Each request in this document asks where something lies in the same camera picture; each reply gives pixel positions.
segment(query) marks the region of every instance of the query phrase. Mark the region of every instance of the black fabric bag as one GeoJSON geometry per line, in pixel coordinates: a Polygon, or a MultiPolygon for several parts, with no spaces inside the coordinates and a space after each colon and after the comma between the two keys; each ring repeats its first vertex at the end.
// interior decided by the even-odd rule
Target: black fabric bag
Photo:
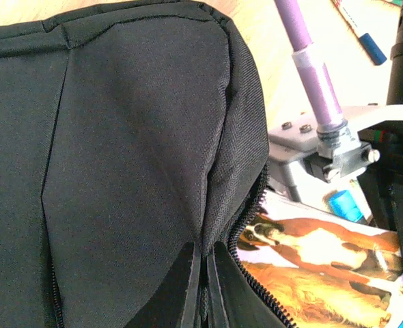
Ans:
{"type": "Polygon", "coordinates": [[[267,156],[252,56],[207,5],[0,27],[0,327],[282,327],[233,257],[267,156]]]}

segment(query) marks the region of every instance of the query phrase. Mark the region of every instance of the wooden table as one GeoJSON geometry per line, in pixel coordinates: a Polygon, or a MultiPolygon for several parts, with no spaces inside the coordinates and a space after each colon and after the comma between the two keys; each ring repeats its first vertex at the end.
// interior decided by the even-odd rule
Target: wooden table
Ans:
{"type": "MultiPolygon", "coordinates": [[[[48,18],[118,0],[0,0],[0,25],[48,18]]],[[[389,58],[400,9],[381,0],[353,0],[355,18],[389,58]]],[[[292,47],[273,0],[206,0],[231,16],[260,71],[268,126],[310,111],[291,59],[292,47]]],[[[299,0],[314,42],[324,54],[341,105],[384,104],[391,61],[374,66],[330,0],[299,0]]]]}

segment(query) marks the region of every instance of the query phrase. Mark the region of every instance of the printed dog image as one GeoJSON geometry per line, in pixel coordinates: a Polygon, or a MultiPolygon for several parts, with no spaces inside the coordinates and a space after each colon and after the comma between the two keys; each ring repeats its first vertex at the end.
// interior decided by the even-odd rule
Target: printed dog image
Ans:
{"type": "Polygon", "coordinates": [[[403,269],[392,232],[368,236],[319,219],[273,221],[259,214],[241,234],[238,248],[267,245],[297,267],[343,279],[363,294],[403,294],[403,285],[395,282],[403,269]]]}
{"type": "Polygon", "coordinates": [[[300,328],[385,327],[391,318],[388,299],[353,290],[344,279],[266,263],[243,265],[300,328]]]}

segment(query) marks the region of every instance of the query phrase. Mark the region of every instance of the zipper teeth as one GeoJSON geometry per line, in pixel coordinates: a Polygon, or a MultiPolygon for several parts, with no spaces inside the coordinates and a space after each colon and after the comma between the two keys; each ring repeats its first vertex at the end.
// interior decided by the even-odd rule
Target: zipper teeth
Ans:
{"type": "Polygon", "coordinates": [[[287,309],[282,306],[282,304],[272,296],[267,289],[259,283],[251,274],[244,268],[242,265],[237,251],[237,243],[239,236],[242,231],[244,231],[245,227],[253,221],[256,216],[256,212],[261,209],[262,202],[265,199],[266,195],[266,186],[268,184],[268,168],[267,165],[264,166],[260,176],[260,183],[258,185],[257,193],[255,199],[252,201],[247,215],[243,217],[243,219],[238,220],[233,226],[230,232],[230,238],[227,242],[227,248],[234,259],[236,265],[241,270],[242,274],[245,276],[247,282],[250,287],[252,287],[253,291],[258,295],[258,297],[274,312],[274,314],[279,318],[279,320],[287,327],[287,328],[298,328],[296,323],[293,323],[293,318],[290,317],[290,313],[288,313],[287,309]]]}
{"type": "Polygon", "coordinates": [[[53,307],[56,318],[56,328],[64,328],[64,318],[62,316],[62,307],[59,296],[59,286],[57,285],[56,272],[54,270],[54,264],[51,263],[51,291],[53,294],[53,307]]]}

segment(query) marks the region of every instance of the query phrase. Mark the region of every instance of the bolt head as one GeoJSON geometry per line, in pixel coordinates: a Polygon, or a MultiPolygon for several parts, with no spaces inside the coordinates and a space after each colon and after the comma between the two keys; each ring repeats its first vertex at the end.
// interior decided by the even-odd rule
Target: bolt head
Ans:
{"type": "Polygon", "coordinates": [[[312,131],[312,126],[310,124],[305,124],[300,127],[301,133],[308,133],[312,131]]]}
{"type": "Polygon", "coordinates": [[[282,130],[288,130],[289,128],[292,128],[291,122],[285,122],[282,124],[282,130]]]}
{"type": "Polygon", "coordinates": [[[380,152],[377,149],[370,149],[365,154],[365,159],[371,163],[375,163],[380,159],[380,152]]]}
{"type": "Polygon", "coordinates": [[[334,182],[341,178],[341,171],[339,169],[329,169],[325,174],[324,178],[327,182],[334,182]]]}

